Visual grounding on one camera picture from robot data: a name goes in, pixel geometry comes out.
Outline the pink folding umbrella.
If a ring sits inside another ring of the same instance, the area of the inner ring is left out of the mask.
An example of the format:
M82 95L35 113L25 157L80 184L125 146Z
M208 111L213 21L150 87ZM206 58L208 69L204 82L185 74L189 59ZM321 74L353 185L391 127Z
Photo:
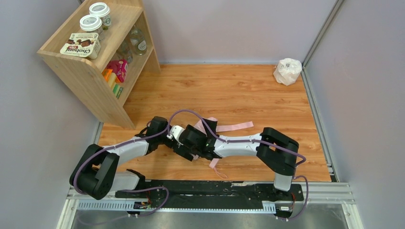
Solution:
M206 133L201 120L198 121L193 127L195 127L196 129L202 131L204 134ZM219 126L216 127L216 131L217 132L229 132L229 131L247 129L247 128L251 128L251 127L254 127L254 124L253 124L252 121L245 122L245 123L234 124L234 125L219 125ZM216 175L219 176L221 179L228 179L227 175L218 172L218 170L216 169L216 164L218 163L218 161L219 161L218 158L213 159L210 162L209 167L211 169L213 169L214 172L216 173Z

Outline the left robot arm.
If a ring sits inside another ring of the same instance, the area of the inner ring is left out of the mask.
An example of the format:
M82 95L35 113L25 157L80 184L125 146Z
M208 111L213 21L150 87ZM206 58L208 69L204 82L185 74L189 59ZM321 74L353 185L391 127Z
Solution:
M141 174L118 172L117 167L136 157L145 156L167 143L168 120L154 117L148 126L131 139L112 146L89 145L84 151L69 183L83 195L103 199L111 191L134 190Z

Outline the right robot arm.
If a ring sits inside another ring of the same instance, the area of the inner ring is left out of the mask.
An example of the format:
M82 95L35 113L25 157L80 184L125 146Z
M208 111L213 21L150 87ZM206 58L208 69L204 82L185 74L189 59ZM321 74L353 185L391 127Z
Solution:
M275 172L274 189L290 191L298 157L297 141L270 127L255 135L228 137L217 134L217 121L201 122L203 130L191 125L169 129L167 137L174 141L177 154L190 160L194 156L205 158L212 167L225 157L256 156Z

